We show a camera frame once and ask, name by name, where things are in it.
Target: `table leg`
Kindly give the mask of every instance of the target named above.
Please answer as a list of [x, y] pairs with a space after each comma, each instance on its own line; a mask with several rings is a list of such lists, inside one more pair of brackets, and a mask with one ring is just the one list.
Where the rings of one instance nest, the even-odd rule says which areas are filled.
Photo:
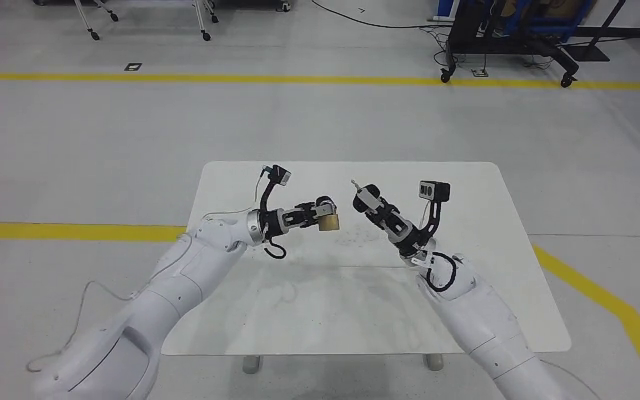
[[242, 372], [245, 374], [255, 374], [260, 370], [262, 356], [244, 356], [242, 359]]
[[444, 368], [442, 354], [423, 354], [422, 362], [430, 371], [440, 371]]

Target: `cable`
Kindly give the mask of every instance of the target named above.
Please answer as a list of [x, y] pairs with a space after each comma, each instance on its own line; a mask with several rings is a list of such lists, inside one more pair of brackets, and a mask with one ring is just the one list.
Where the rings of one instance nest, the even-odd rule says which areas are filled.
[[282, 254], [273, 254], [269, 249], [265, 247], [264, 251], [267, 254], [269, 254], [271, 257], [275, 258], [276, 260], [282, 260], [287, 256], [287, 250], [284, 247], [280, 246], [279, 244], [273, 243], [273, 238], [269, 238], [269, 244], [275, 247], [276, 249], [280, 249], [282, 251]]
[[540, 361], [542, 361], [545, 364], [549, 364], [552, 367], [556, 367], [564, 372], [566, 372], [567, 374], [571, 375], [575, 380], [577, 380], [578, 382], [582, 383], [584, 385], [584, 387], [586, 387], [587, 389], [589, 389], [589, 391], [591, 392], [591, 394], [593, 394], [598, 400], [602, 400], [600, 398], [600, 396], [598, 396], [598, 393], [595, 392], [595, 390], [591, 389], [591, 386], [587, 385], [587, 383], [585, 381], [583, 381], [582, 379], [580, 379], [580, 377], [576, 374], [574, 374], [573, 372], [569, 371], [568, 369], [559, 366], [558, 364], [554, 364], [551, 361], [547, 361], [547, 360], [543, 360], [540, 359]]
[[449, 261], [449, 264], [451, 264], [451, 277], [449, 278], [449, 282], [447, 282], [447, 284], [442, 287], [437, 287], [433, 283], [431, 283], [431, 268], [427, 269], [427, 276], [425, 279], [427, 281], [427, 285], [429, 285], [429, 287], [436, 293], [444, 292], [445, 290], [449, 289], [451, 285], [453, 285], [453, 282], [455, 282], [456, 280], [456, 263], [451, 259], [451, 257], [446, 254], [439, 253], [437, 251], [434, 251], [431, 254], [437, 257], [442, 257], [445, 260]]
[[153, 274], [151, 276], [151, 278], [149, 278], [144, 283], [144, 285], [142, 285], [142, 287], [140, 289], [138, 289], [137, 291], [133, 292], [129, 297], [122, 297], [122, 296], [117, 295], [113, 290], [109, 289], [109, 287], [107, 287], [105, 284], [103, 284], [103, 283], [101, 283], [99, 281], [91, 280], [91, 281], [87, 282], [86, 285], [84, 285], [84, 289], [82, 290], [82, 295], [80, 296], [80, 307], [78, 307], [78, 314], [76, 315], [76, 322], [73, 325], [73, 331], [71, 332], [71, 335], [69, 335], [69, 338], [67, 339], [67, 341], [64, 343], [64, 345], [61, 348], [59, 348], [58, 350], [54, 351], [53, 353], [45, 354], [45, 355], [42, 355], [42, 356], [39, 356], [39, 357], [36, 357], [36, 358], [33, 358], [33, 359], [29, 360], [27, 362], [27, 364], [25, 365], [26, 370], [29, 371], [29, 372], [32, 372], [32, 373], [42, 371], [42, 368], [32, 368], [31, 364], [33, 364], [36, 361], [43, 360], [45, 358], [51, 358], [51, 357], [59, 356], [65, 350], [67, 350], [69, 348], [69, 346], [71, 345], [71, 342], [73, 341], [73, 338], [76, 336], [76, 333], [78, 333], [78, 327], [80, 326], [80, 318], [82, 317], [82, 309], [84, 308], [84, 300], [85, 300], [85, 297], [87, 296], [87, 290], [89, 289], [89, 286], [91, 286], [91, 284], [96, 284], [96, 285], [100, 286], [105, 292], [107, 292], [112, 297], [114, 297], [114, 298], [116, 298], [116, 299], [118, 299], [120, 301], [129, 302], [131, 300], [136, 299], [140, 295], [140, 293], [142, 293], [142, 291], [145, 290], [158, 275], [160, 275], [162, 272], [166, 271], [168, 268], [173, 266], [180, 259], [182, 259], [182, 257], [184, 257], [185, 254], [187, 254], [187, 251], [189, 251], [189, 249], [191, 248], [191, 244], [193, 243], [193, 237], [191, 235], [189, 235], [188, 233], [183, 233], [180, 236], [184, 236], [184, 235], [189, 237], [189, 245], [187, 246], [185, 251], [183, 251], [182, 254], [180, 254], [180, 256], [178, 258], [176, 258], [171, 263], [169, 263], [169, 265], [163, 267], [160, 271], [158, 271], [155, 274]]
[[[253, 193], [253, 204], [243, 210], [238, 210], [238, 211], [218, 211], [218, 212], [210, 212], [207, 213], [205, 215], [202, 216], [202, 219], [205, 219], [211, 215], [219, 215], [219, 214], [236, 214], [236, 213], [241, 213], [241, 212], [245, 212], [245, 211], [249, 211], [251, 208], [253, 208], [254, 204], [256, 203], [257, 199], [258, 199], [258, 187], [260, 186], [260, 180], [262, 179], [262, 176], [264, 175], [265, 170], [263, 169], [262, 172], [260, 173], [260, 176], [258, 177], [258, 181], [256, 182], [256, 186], [254, 189], [254, 193]], [[80, 307], [78, 308], [78, 314], [76, 315], [76, 322], [73, 326], [73, 331], [71, 332], [71, 335], [69, 335], [69, 338], [67, 339], [67, 341], [65, 342], [65, 344], [59, 348], [58, 350], [54, 351], [53, 353], [49, 353], [49, 354], [45, 354], [39, 357], [36, 357], [34, 359], [31, 359], [27, 362], [27, 364], [25, 365], [25, 368], [27, 371], [29, 372], [40, 372], [42, 371], [42, 369], [36, 369], [36, 368], [32, 368], [31, 364], [33, 364], [36, 361], [40, 361], [42, 359], [45, 358], [51, 358], [51, 357], [55, 357], [55, 356], [59, 356], [60, 354], [62, 354], [65, 350], [67, 350], [69, 348], [69, 345], [71, 344], [71, 342], [73, 341], [73, 338], [75, 337], [76, 333], [78, 332], [78, 327], [80, 325], [80, 317], [82, 316], [82, 309], [84, 308], [84, 300], [85, 297], [87, 295], [87, 290], [89, 289], [89, 286], [91, 286], [91, 284], [96, 284], [98, 286], [100, 286], [105, 292], [107, 292], [108, 294], [110, 294], [111, 296], [113, 296], [114, 298], [120, 300], [120, 301], [131, 301], [136, 299], [140, 293], [142, 293], [150, 284], [151, 282], [153, 282], [153, 280], [160, 275], [161, 273], [163, 273], [164, 271], [166, 271], [167, 269], [171, 268], [173, 265], [175, 265], [175, 263], [177, 263], [178, 261], [180, 261], [182, 259], [182, 257], [185, 256], [185, 254], [187, 254], [187, 252], [189, 251], [189, 249], [191, 249], [191, 245], [193, 244], [193, 236], [191, 236], [189, 233], [183, 233], [181, 234], [179, 237], [183, 237], [183, 236], [187, 236], [189, 238], [189, 244], [187, 245], [187, 248], [182, 252], [182, 254], [180, 254], [180, 256], [178, 256], [175, 260], [173, 260], [172, 262], [170, 262], [168, 265], [164, 266], [162, 269], [160, 269], [158, 272], [154, 273], [153, 275], [151, 275], [151, 278], [149, 278], [141, 287], [140, 289], [136, 290], [135, 292], [133, 292], [129, 297], [121, 297], [119, 295], [117, 295], [114, 291], [112, 291], [111, 289], [109, 289], [109, 287], [107, 287], [105, 284], [97, 281], [97, 280], [91, 280], [89, 282], [86, 283], [86, 285], [84, 286], [84, 289], [82, 290], [82, 295], [80, 296]]]
[[251, 210], [253, 208], [253, 206], [256, 204], [256, 201], [258, 201], [258, 187], [260, 186], [260, 180], [262, 180], [262, 176], [263, 175], [264, 175], [264, 169], [260, 173], [260, 176], [258, 177], [258, 181], [256, 182], [256, 187], [255, 187], [255, 190], [253, 191], [253, 203], [251, 203], [251, 205], [249, 207], [247, 207], [245, 209], [242, 209], [242, 210], [237, 210], [237, 211], [215, 211], [215, 212], [209, 212], [209, 213], [206, 213], [205, 215], [203, 215], [201, 219], [208, 218], [211, 215], [238, 214], [238, 213], [241, 213], [241, 212], [245, 212], [245, 211]]
[[316, 6], [318, 6], [318, 7], [322, 8], [323, 10], [328, 11], [328, 12], [330, 12], [330, 13], [332, 13], [332, 14], [339, 15], [339, 16], [341, 16], [341, 17], [343, 17], [343, 18], [346, 18], [346, 19], [348, 19], [348, 20], [351, 20], [351, 21], [357, 22], [357, 23], [359, 23], [359, 24], [363, 24], [363, 25], [367, 25], [367, 26], [373, 26], [373, 27], [375, 27], [375, 28], [387, 28], [387, 29], [416, 29], [416, 28], [432, 28], [432, 27], [439, 27], [439, 26], [448, 26], [448, 27], [453, 26], [453, 25], [440, 25], [440, 24], [431, 24], [431, 25], [380, 25], [380, 24], [374, 24], [374, 23], [371, 23], [371, 22], [362, 21], [362, 20], [360, 20], [360, 19], [350, 17], [350, 16], [348, 16], [348, 15], [346, 15], [346, 14], [339, 13], [339, 12], [337, 12], [337, 11], [335, 11], [335, 10], [332, 10], [332, 9], [330, 9], [330, 8], [327, 8], [327, 7], [323, 6], [322, 4], [318, 3], [316, 0], [311, 0], [311, 2], [312, 2], [313, 4], [315, 4]]
[[45, 354], [43, 356], [36, 357], [34, 359], [29, 360], [29, 362], [27, 362], [27, 364], [25, 365], [25, 368], [27, 369], [27, 371], [32, 372], [32, 373], [33, 372], [42, 371], [42, 368], [32, 368], [31, 364], [33, 364], [36, 361], [43, 360], [45, 358], [51, 358], [51, 357], [59, 356], [60, 354], [62, 354], [63, 351], [65, 351], [67, 348], [69, 348], [69, 345], [71, 344], [71, 341], [73, 340], [73, 337], [78, 332], [78, 326], [80, 325], [80, 316], [82, 315], [82, 308], [84, 307], [84, 298], [87, 295], [87, 290], [89, 289], [89, 286], [91, 286], [92, 283], [100, 286], [105, 292], [109, 293], [111, 296], [115, 297], [116, 299], [118, 299], [120, 301], [130, 301], [131, 300], [130, 297], [127, 298], [127, 297], [118, 296], [113, 291], [111, 291], [111, 289], [109, 289], [107, 286], [105, 286], [104, 284], [102, 284], [102, 283], [100, 283], [98, 281], [89, 281], [89, 282], [87, 282], [87, 284], [84, 286], [84, 290], [82, 291], [82, 296], [80, 297], [80, 308], [78, 309], [78, 315], [76, 316], [76, 322], [75, 322], [75, 324], [73, 326], [73, 332], [71, 332], [71, 335], [69, 335], [69, 338], [67, 339], [65, 344], [61, 348], [59, 348], [58, 350], [54, 351], [53, 353]]
[[424, 210], [422, 211], [422, 218], [420, 218], [420, 225], [418, 225], [418, 229], [422, 229], [422, 224], [424, 223], [424, 217], [427, 215], [427, 208], [431, 204], [431, 200], [427, 200], [427, 204], [424, 205]]
[[541, 70], [545, 70], [547, 68], [549, 68], [551, 66], [551, 64], [553, 64], [553, 58], [548, 57], [547, 61], [543, 61], [543, 62], [536, 62], [535, 57], [533, 54], [531, 54], [531, 61], [525, 61], [522, 63], [522, 65], [525, 68], [538, 68]]
[[182, 257], [184, 257], [185, 254], [187, 254], [187, 252], [189, 251], [189, 249], [191, 248], [191, 245], [193, 244], [193, 236], [191, 236], [188, 233], [183, 233], [180, 236], [187, 236], [189, 238], [189, 244], [187, 245], [187, 248], [182, 252], [182, 254], [180, 254], [180, 256], [178, 258], [176, 258], [175, 260], [173, 260], [171, 263], [169, 263], [169, 265], [163, 267], [160, 271], [156, 272], [155, 274], [151, 275], [151, 278], [149, 278], [144, 285], [142, 285], [142, 287], [140, 289], [138, 289], [137, 291], [135, 291], [132, 295], [131, 295], [131, 299], [135, 299], [137, 298], [140, 293], [142, 293], [143, 290], [145, 290], [150, 284], [151, 282], [156, 278], [156, 276], [160, 275], [161, 273], [163, 273], [164, 271], [166, 271], [167, 269], [169, 269], [170, 267], [172, 267], [175, 263], [177, 263], [178, 261], [180, 261], [182, 259]]

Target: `black frame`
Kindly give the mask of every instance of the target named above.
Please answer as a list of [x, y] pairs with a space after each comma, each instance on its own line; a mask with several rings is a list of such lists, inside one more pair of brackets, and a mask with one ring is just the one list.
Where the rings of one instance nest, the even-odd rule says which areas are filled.
[[540, 5], [540, 0], [532, 0], [522, 17], [518, 33], [506, 37], [493, 37], [498, 18], [502, 14], [506, 0], [496, 0], [495, 12], [488, 21], [482, 36], [477, 36], [478, 28], [485, 16], [485, 6], [476, 0], [462, 0], [458, 5], [453, 27], [445, 46], [447, 68], [442, 68], [440, 79], [446, 83], [456, 70], [456, 54], [520, 54], [551, 57], [565, 69], [560, 82], [568, 87], [575, 80], [578, 64], [561, 48], [556, 41], [546, 39], [529, 32], [531, 18]]

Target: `white table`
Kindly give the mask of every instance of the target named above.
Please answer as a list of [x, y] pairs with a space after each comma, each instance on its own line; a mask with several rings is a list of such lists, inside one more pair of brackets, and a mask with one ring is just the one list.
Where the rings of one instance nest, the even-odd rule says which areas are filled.
[[[262, 165], [204, 167], [189, 219], [251, 205]], [[566, 351], [571, 340], [498, 168], [491, 163], [279, 162], [292, 176], [269, 208], [320, 195], [338, 206], [341, 230], [292, 230], [284, 260], [247, 251], [224, 282], [166, 339], [165, 355], [460, 353], [386, 235], [351, 206], [355, 179], [375, 183], [405, 218], [420, 220], [420, 180], [451, 184], [438, 249], [461, 252], [518, 316], [533, 351]]]

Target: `black camera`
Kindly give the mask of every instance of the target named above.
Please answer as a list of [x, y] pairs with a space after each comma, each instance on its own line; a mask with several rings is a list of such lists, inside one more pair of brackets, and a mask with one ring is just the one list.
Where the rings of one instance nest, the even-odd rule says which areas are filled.
[[445, 203], [449, 201], [451, 185], [446, 182], [420, 181], [418, 195], [434, 203]]

